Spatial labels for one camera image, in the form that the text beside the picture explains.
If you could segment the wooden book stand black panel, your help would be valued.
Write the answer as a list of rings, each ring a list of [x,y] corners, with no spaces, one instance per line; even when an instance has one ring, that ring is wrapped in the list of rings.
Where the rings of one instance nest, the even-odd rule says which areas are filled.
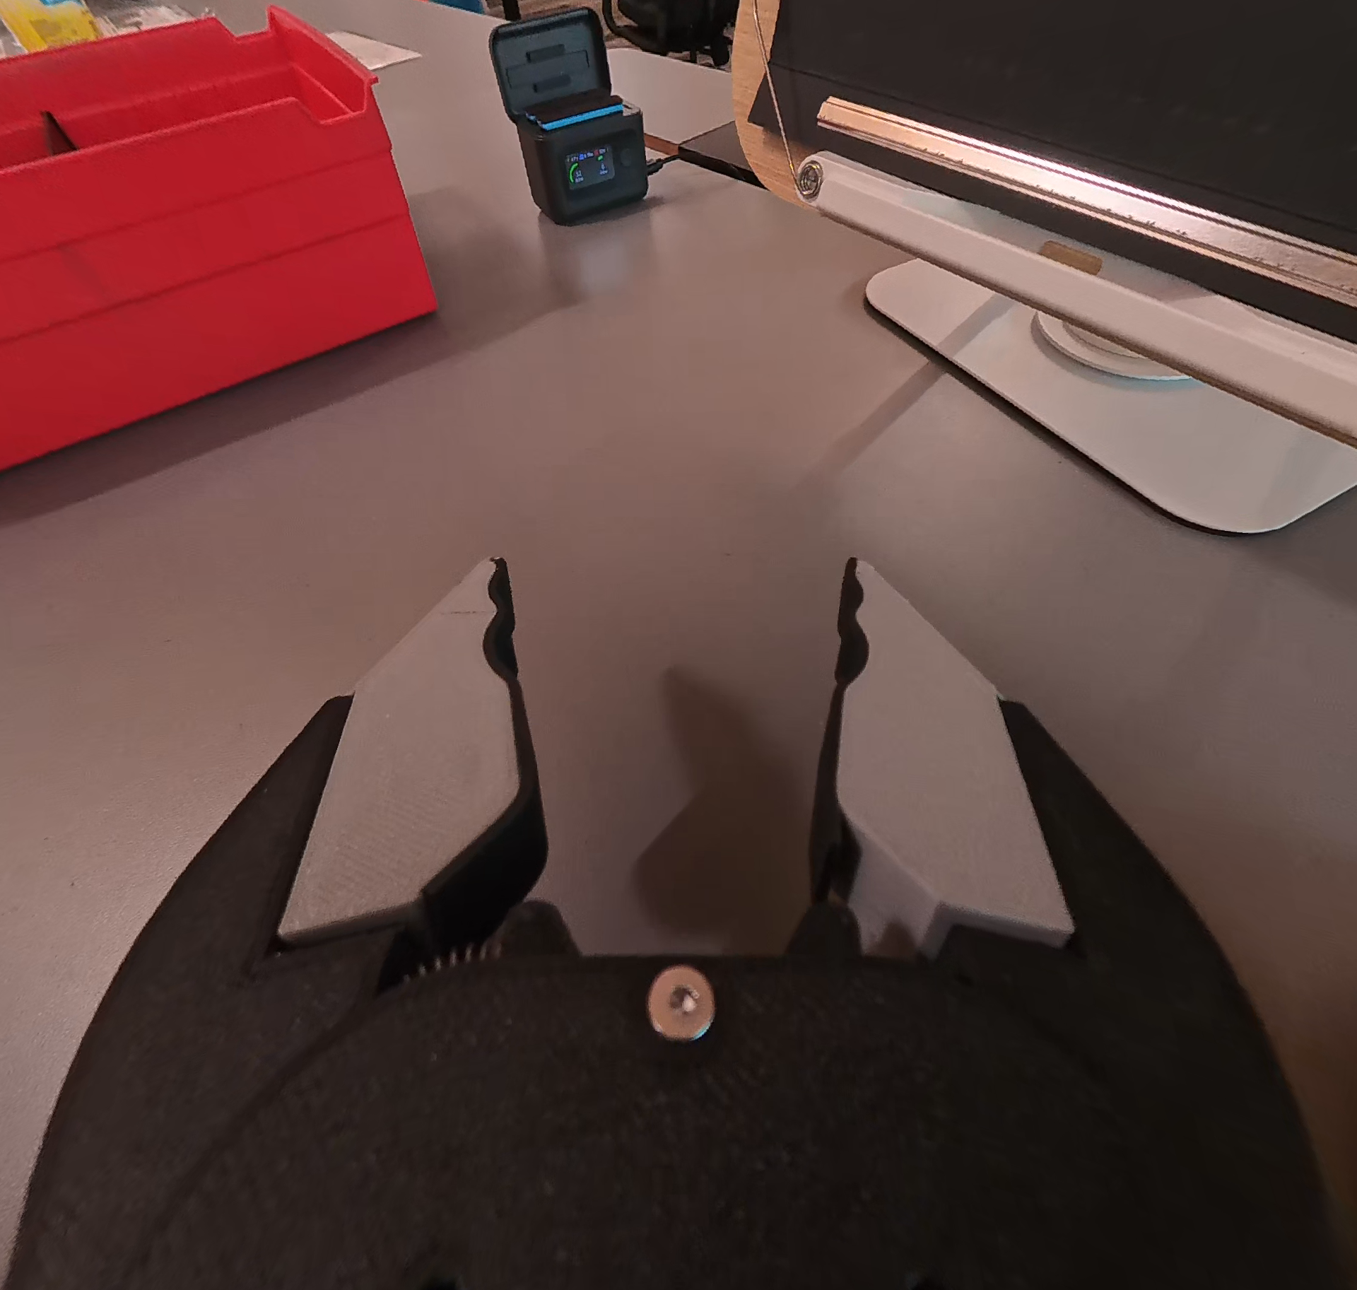
[[[1355,0],[744,0],[866,304],[1199,529],[1355,483]]]

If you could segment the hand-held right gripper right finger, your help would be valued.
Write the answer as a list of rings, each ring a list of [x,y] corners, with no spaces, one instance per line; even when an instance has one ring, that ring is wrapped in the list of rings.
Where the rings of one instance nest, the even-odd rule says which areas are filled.
[[[837,634],[809,896],[850,916],[866,956],[936,956],[955,930],[1066,947],[1000,692],[866,560],[847,560]]]

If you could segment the red plastic bin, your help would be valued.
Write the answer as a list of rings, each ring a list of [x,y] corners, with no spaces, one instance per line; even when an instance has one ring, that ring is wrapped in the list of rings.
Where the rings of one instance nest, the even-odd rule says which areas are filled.
[[[435,312],[376,82],[279,5],[2,62],[4,471]]]

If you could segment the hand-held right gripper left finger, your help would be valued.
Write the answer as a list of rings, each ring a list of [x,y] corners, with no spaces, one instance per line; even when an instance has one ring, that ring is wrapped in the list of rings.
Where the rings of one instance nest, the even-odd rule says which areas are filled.
[[[505,560],[480,560],[353,688],[282,942],[477,942],[547,864]]]

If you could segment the black charging case with screen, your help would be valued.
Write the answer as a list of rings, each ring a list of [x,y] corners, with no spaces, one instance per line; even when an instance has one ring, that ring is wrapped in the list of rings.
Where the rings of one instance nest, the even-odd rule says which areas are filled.
[[[592,10],[501,23],[488,49],[530,194],[549,221],[565,227],[646,197],[641,111],[613,91]]]

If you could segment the printed paper sheet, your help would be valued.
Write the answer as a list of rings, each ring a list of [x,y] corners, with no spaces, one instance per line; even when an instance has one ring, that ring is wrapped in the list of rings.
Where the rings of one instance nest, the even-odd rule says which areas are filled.
[[[349,55],[358,65],[373,73],[388,67],[407,63],[407,61],[419,60],[420,57],[420,52],[410,47],[379,41],[352,32],[329,29],[325,35],[331,44],[336,45],[346,55]]]

